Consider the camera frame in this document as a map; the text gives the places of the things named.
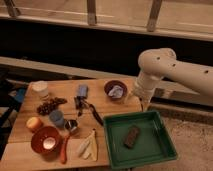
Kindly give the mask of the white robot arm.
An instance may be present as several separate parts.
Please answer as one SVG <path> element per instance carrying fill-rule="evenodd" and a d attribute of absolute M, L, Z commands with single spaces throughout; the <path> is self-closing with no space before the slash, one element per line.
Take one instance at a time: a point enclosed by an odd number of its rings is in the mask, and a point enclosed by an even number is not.
<path fill-rule="evenodd" d="M 207 97 L 213 98 L 213 67 L 178 61 L 171 48 L 149 49 L 138 58 L 140 72 L 132 93 L 149 103 L 158 83 L 169 78 Z"/>

